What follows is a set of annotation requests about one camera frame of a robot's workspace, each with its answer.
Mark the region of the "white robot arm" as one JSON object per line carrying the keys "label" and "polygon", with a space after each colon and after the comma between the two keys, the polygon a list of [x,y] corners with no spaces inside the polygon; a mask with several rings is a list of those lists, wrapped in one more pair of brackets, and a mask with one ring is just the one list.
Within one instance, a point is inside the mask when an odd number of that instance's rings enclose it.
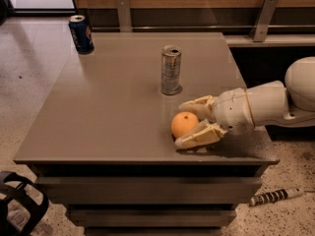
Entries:
{"label": "white robot arm", "polygon": [[226,134],[241,135],[261,126],[287,128],[315,125],[315,57],[292,63],[284,80],[254,88],[236,88],[179,105],[201,122],[175,140],[178,148],[218,142]]}

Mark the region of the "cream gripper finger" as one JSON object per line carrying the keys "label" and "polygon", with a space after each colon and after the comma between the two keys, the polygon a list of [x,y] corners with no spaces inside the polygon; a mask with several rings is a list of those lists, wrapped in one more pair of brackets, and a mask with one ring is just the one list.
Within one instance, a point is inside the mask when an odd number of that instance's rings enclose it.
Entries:
{"label": "cream gripper finger", "polygon": [[218,142],[228,129],[218,123],[210,123],[207,119],[201,121],[195,128],[175,140],[178,148],[194,148]]}
{"label": "cream gripper finger", "polygon": [[200,120],[208,119],[214,122],[216,117],[213,111],[213,104],[217,100],[216,96],[206,95],[194,100],[183,102],[179,105],[182,112],[195,114]]}

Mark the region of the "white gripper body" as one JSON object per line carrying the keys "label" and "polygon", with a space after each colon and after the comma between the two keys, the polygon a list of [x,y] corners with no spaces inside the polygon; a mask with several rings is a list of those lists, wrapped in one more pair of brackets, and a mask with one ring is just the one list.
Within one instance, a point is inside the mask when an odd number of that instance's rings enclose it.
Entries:
{"label": "white gripper body", "polygon": [[212,104],[216,122],[233,135],[241,135],[254,129],[246,90],[236,88],[225,91]]}

